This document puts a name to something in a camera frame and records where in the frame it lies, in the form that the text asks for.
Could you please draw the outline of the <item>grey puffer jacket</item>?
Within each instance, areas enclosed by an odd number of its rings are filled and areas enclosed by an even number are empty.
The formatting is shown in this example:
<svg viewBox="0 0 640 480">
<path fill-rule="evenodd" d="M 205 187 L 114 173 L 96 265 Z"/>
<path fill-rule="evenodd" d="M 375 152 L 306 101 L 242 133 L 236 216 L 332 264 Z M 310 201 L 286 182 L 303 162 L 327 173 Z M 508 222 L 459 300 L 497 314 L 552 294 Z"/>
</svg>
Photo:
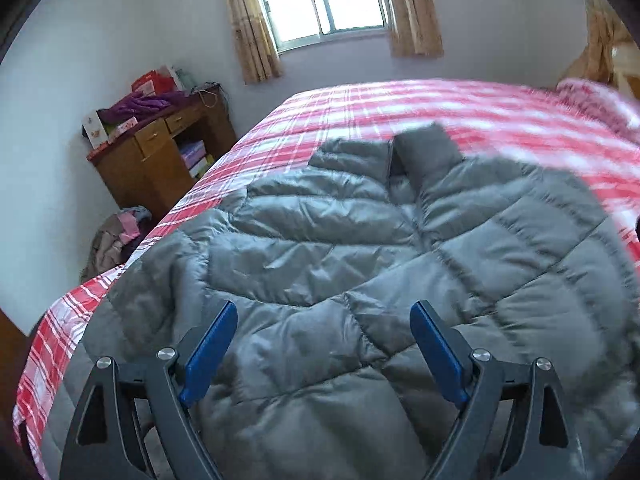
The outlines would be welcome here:
<svg viewBox="0 0 640 480">
<path fill-rule="evenodd" d="M 614 468 L 639 428 L 639 284 L 612 219 L 574 174 L 465 156 L 438 125 L 328 141 L 148 249 L 70 359 L 44 468 L 97 358 L 152 356 L 229 301 L 193 411 L 226 478 L 420 479 L 454 420 L 410 332 L 420 300 L 499 359 L 549 359 L 588 476 Z"/>
</svg>

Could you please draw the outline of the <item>clothes pile on floor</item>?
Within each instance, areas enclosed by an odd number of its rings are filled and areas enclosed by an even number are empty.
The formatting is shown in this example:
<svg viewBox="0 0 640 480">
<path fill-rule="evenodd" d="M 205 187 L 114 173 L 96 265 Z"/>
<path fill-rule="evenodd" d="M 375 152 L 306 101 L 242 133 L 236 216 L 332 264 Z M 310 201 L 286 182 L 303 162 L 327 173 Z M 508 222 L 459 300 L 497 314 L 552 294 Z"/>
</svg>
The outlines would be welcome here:
<svg viewBox="0 0 640 480">
<path fill-rule="evenodd" d="M 109 216 L 93 237 L 81 283 L 125 263 L 152 229 L 151 211 L 143 206 L 124 208 Z"/>
</svg>

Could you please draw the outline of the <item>wooden desk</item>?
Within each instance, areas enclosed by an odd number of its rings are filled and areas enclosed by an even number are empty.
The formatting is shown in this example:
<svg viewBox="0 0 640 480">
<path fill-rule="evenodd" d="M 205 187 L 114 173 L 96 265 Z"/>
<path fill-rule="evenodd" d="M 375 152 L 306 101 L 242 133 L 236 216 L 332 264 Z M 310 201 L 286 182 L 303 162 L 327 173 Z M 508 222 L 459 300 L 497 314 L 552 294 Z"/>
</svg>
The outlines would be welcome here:
<svg viewBox="0 0 640 480">
<path fill-rule="evenodd" d="M 143 206 L 158 221 L 196 183 L 181 150 L 201 142 L 201 160 L 218 160 L 237 140 L 226 94 L 214 84 L 134 126 L 113 143 L 96 148 L 88 161 L 117 206 Z"/>
</svg>

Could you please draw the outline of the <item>white red box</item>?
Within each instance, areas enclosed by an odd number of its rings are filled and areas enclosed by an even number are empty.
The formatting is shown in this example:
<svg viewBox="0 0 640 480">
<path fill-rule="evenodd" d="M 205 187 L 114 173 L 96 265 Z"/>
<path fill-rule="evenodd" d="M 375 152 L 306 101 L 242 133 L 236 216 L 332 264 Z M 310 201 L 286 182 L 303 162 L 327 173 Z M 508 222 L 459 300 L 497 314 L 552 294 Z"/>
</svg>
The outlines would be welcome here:
<svg viewBox="0 0 640 480">
<path fill-rule="evenodd" d="M 108 133 L 96 110 L 93 110 L 82 120 L 82 128 L 92 148 L 95 150 L 108 142 Z"/>
</svg>

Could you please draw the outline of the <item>red plaid bed sheet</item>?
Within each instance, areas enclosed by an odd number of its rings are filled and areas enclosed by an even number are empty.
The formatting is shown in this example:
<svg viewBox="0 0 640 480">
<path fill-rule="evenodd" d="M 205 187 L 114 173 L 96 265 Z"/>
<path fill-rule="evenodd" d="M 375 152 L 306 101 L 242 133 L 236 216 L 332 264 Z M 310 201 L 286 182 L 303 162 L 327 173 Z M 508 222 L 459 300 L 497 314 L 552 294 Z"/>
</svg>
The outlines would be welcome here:
<svg viewBox="0 0 640 480">
<path fill-rule="evenodd" d="M 639 250 L 639 104 L 587 79 L 552 90 L 470 80 L 345 84 L 297 93 L 234 144 L 146 237 L 153 245 L 227 194 L 306 164 L 333 138 L 385 139 L 439 122 L 466 154 L 499 154 L 581 176 Z"/>
</svg>

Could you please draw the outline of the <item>purple garment on desk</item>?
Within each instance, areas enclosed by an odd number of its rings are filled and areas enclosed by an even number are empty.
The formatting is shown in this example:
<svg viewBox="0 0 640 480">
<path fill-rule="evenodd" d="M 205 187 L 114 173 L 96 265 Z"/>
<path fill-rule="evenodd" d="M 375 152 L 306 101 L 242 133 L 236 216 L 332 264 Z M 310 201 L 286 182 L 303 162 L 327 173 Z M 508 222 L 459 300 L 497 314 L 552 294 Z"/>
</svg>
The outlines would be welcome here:
<svg viewBox="0 0 640 480">
<path fill-rule="evenodd" d="M 138 122 L 157 114 L 163 113 L 168 108 L 177 107 L 188 102 L 188 97 L 180 91 L 169 91 L 159 96 L 145 96 L 140 92 L 130 93 L 111 107 L 100 108 L 98 113 L 101 122 L 109 125 L 119 125 L 130 118 L 136 118 Z"/>
</svg>

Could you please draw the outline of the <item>red gift bag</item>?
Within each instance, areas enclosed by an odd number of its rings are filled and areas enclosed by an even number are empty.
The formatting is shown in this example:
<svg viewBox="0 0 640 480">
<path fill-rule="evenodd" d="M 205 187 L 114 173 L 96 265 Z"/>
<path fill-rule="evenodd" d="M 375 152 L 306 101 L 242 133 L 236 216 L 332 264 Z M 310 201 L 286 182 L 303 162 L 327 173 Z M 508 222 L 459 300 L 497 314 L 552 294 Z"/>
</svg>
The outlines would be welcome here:
<svg viewBox="0 0 640 480">
<path fill-rule="evenodd" d="M 166 65 L 157 70 L 150 70 L 140 76 L 131 84 L 131 91 L 144 96 L 159 96 L 160 94 L 174 91 L 176 83 Z"/>
</svg>

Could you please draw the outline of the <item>yellow curtain at right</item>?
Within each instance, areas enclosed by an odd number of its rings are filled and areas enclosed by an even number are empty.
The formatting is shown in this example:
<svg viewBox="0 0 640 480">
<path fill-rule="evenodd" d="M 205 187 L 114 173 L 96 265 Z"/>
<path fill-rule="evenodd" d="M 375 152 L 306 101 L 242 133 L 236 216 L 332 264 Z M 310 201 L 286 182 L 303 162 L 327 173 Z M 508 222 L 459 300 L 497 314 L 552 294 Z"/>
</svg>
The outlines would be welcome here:
<svg viewBox="0 0 640 480">
<path fill-rule="evenodd" d="M 636 46 L 626 25 L 608 0 L 586 0 L 587 42 L 560 79 L 579 78 L 612 84 L 613 49 Z"/>
</svg>

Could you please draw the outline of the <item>left beige curtain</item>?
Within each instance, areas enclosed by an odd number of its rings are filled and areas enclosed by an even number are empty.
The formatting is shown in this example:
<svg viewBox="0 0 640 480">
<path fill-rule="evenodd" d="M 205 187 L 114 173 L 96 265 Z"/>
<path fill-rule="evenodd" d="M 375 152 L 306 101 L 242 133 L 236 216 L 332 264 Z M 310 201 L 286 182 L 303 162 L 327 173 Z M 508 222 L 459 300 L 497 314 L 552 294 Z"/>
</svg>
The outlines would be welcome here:
<svg viewBox="0 0 640 480">
<path fill-rule="evenodd" d="M 236 55 L 246 84 L 282 76 L 280 56 L 259 0 L 226 0 Z"/>
</svg>

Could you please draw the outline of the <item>beige curtain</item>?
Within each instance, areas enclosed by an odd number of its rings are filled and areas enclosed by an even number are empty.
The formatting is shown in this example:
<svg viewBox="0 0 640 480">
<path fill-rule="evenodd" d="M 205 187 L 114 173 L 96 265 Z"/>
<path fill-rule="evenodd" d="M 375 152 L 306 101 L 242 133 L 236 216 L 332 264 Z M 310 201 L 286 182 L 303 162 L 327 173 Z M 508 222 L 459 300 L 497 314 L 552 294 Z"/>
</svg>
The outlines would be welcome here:
<svg viewBox="0 0 640 480">
<path fill-rule="evenodd" d="M 395 58 L 441 58 L 434 0 L 390 0 L 390 48 Z"/>
<path fill-rule="evenodd" d="M 226 0 L 236 55 L 246 84 L 282 76 L 280 56 L 259 0 Z"/>
</svg>

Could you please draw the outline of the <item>right beige curtain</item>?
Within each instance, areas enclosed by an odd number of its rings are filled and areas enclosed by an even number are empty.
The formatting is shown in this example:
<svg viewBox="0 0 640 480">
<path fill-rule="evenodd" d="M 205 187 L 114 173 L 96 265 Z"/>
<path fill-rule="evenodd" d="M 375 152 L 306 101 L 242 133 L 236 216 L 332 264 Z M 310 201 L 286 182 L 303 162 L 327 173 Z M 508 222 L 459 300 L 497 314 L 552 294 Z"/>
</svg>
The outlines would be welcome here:
<svg viewBox="0 0 640 480">
<path fill-rule="evenodd" d="M 441 58 L 434 0 L 390 0 L 390 48 L 395 58 Z"/>
</svg>

